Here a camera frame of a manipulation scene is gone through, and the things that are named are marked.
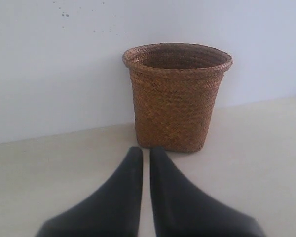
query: woven texture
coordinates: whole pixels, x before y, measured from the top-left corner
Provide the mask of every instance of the woven texture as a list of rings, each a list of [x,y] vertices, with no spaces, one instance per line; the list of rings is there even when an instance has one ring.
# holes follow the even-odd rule
[[[231,56],[197,44],[162,43],[132,48],[123,61],[132,81],[139,145],[199,151]]]

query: floor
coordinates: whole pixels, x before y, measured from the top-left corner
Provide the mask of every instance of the floor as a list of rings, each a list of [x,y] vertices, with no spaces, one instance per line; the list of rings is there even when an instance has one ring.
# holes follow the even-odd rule
[[[0,237],[33,237],[94,192],[135,145],[132,124],[1,144]],[[148,150],[144,156],[139,236],[154,237]],[[202,151],[169,156],[269,237],[296,237],[296,98],[215,109]]]

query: wicker basket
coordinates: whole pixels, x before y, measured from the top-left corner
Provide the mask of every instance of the wicker basket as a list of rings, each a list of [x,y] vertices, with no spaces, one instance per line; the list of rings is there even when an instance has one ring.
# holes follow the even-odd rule
[[[139,145],[199,151],[231,56],[197,44],[162,43],[132,48],[123,61],[132,81]]]

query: white wall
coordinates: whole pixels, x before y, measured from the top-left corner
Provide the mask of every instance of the white wall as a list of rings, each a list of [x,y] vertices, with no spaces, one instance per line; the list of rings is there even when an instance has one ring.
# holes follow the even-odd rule
[[[0,0],[0,143],[131,122],[121,56],[157,42],[233,56],[217,106],[296,95],[296,0]]]

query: basket rim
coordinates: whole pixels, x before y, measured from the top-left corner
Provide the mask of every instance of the basket rim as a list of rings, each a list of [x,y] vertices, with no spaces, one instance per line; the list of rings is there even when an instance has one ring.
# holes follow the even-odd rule
[[[208,51],[214,52],[216,54],[221,55],[224,59],[225,62],[222,64],[218,64],[212,67],[206,67],[206,68],[191,68],[191,69],[166,69],[166,68],[155,68],[155,67],[150,67],[143,65],[138,62],[134,62],[130,60],[128,57],[134,50],[140,50],[144,51],[147,48],[155,48],[155,47],[160,47],[160,46],[188,46],[188,47],[194,47],[194,48],[202,48],[206,49]],[[132,70],[138,70],[142,72],[148,72],[148,71],[153,71],[154,73],[161,73],[161,74],[172,74],[172,73],[180,73],[180,74],[195,74],[195,73],[206,73],[206,74],[221,74],[227,71],[231,65],[233,64],[233,59],[232,57],[227,54],[226,52],[223,52],[219,49],[201,45],[201,44],[194,44],[194,43],[155,43],[155,44],[147,44],[147,45],[142,45],[138,47],[133,47],[128,49],[127,51],[124,52],[123,54],[123,62],[125,66],[129,69]]]

